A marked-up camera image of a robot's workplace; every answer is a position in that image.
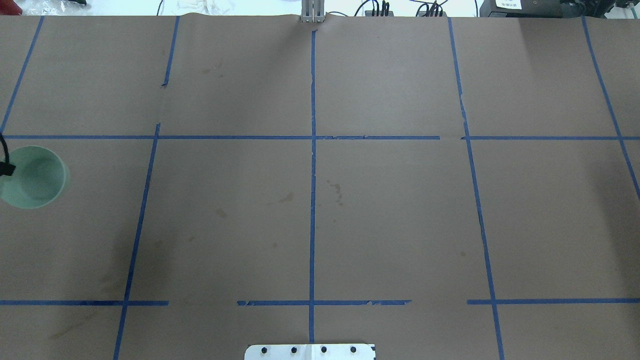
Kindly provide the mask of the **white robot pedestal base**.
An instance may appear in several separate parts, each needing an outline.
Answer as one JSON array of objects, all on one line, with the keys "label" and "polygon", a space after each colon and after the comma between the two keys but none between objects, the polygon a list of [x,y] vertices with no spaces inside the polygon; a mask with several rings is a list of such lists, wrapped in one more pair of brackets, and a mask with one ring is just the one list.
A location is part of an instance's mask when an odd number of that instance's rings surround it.
[{"label": "white robot pedestal base", "polygon": [[374,344],[254,344],[247,347],[245,360],[375,360]]}]

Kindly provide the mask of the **mint green bowl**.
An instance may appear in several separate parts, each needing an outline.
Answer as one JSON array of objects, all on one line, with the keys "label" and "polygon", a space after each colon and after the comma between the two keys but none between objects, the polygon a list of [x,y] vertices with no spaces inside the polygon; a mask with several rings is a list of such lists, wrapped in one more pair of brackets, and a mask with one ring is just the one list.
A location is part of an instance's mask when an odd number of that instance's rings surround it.
[{"label": "mint green bowl", "polygon": [[43,146],[21,146],[9,153],[11,175],[1,169],[1,200],[12,207],[34,210],[54,202],[71,180],[69,167]]}]

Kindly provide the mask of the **aluminium frame post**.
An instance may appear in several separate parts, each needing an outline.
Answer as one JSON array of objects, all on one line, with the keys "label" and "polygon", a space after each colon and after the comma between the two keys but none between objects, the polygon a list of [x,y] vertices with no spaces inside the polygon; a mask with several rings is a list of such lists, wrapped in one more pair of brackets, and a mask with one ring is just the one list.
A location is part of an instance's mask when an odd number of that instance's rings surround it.
[{"label": "aluminium frame post", "polygon": [[302,0],[301,22],[323,23],[326,19],[325,0]]}]

